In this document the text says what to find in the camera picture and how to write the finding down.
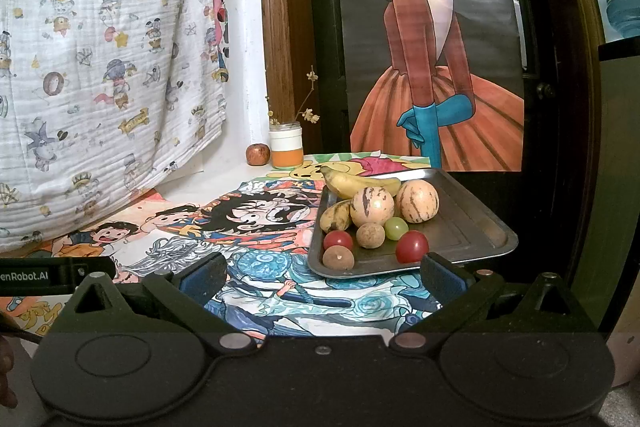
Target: cartoon printed fabric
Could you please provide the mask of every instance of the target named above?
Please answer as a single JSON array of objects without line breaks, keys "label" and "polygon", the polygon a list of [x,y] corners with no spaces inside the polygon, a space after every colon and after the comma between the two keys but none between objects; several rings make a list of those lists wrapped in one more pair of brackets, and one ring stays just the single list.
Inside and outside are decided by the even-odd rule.
[{"label": "cartoon printed fabric", "polygon": [[[428,167],[425,158],[336,154],[307,156],[303,167],[247,181],[196,209],[150,192],[88,230],[44,242],[34,257],[109,255],[117,282],[137,282],[168,268],[178,272],[221,252],[223,289],[206,305],[261,342],[267,335],[382,335],[387,340],[436,311],[417,271],[351,280],[309,270],[306,252],[324,185],[321,164],[353,174]],[[0,311],[44,334],[67,296],[0,298]]]},{"label": "cartoon printed fabric", "polygon": [[0,6],[0,252],[108,215],[220,135],[222,0]]}]

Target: small banana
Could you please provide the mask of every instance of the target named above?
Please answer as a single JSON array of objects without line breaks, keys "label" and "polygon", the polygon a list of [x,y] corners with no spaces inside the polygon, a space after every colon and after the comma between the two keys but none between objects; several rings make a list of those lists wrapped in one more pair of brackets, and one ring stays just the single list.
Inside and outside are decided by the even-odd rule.
[{"label": "small banana", "polygon": [[326,209],[320,217],[322,231],[347,230],[351,226],[350,206],[351,201],[339,201]]},{"label": "small banana", "polygon": [[362,176],[354,176],[346,172],[336,171],[331,167],[323,165],[320,172],[324,176],[324,181],[329,190],[338,195],[343,200],[350,200],[356,192],[367,187],[383,187],[391,192],[392,196],[398,194],[401,181],[398,178],[388,178],[386,180],[377,180],[375,178],[363,178]]}]

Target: cherry tomato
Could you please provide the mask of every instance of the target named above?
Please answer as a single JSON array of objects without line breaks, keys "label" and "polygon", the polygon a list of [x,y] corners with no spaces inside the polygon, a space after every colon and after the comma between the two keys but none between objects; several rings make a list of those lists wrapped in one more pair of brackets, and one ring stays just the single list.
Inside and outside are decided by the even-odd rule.
[{"label": "cherry tomato", "polygon": [[396,245],[396,259],[398,263],[418,263],[429,253],[429,241],[422,232],[409,230]]},{"label": "cherry tomato", "polygon": [[329,248],[335,247],[336,245],[348,248],[349,250],[353,250],[353,238],[347,232],[343,232],[342,230],[334,230],[333,232],[329,232],[324,238],[322,246],[325,250],[328,250]]}]

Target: human hand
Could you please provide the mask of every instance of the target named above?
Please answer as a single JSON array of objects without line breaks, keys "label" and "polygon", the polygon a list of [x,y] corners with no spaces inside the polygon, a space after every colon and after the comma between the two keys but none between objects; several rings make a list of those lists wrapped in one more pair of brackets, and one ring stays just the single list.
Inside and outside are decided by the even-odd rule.
[{"label": "human hand", "polygon": [[285,293],[287,293],[288,291],[291,291],[293,288],[296,287],[296,283],[295,281],[285,281],[284,282],[284,286],[278,290],[278,297],[282,297]]},{"label": "human hand", "polygon": [[18,406],[18,399],[14,392],[9,389],[7,373],[14,368],[14,350],[6,338],[0,337],[0,405],[15,409]]}]

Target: stainless steel tray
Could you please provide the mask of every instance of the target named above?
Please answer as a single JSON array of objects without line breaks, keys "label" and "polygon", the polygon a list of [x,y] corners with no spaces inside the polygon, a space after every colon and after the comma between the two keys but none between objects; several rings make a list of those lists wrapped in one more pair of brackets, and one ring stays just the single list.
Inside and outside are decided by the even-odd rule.
[{"label": "stainless steel tray", "polygon": [[[452,263],[468,263],[512,252],[518,245],[518,236],[505,225],[478,198],[455,179],[440,169],[419,169],[374,176],[400,178],[402,181],[424,179],[430,182],[440,197],[440,211],[433,219],[419,225],[409,224],[411,230],[420,230],[429,240],[431,251]],[[353,279],[384,273],[402,272],[418,268],[420,263],[401,264],[396,259],[396,241],[385,240],[375,250],[361,248],[353,237],[353,256],[356,263],[348,271],[331,270],[322,264],[324,232],[319,221],[322,213],[337,203],[337,196],[324,188],[318,208],[318,219],[309,247],[307,262],[311,270],[329,279]]]}]

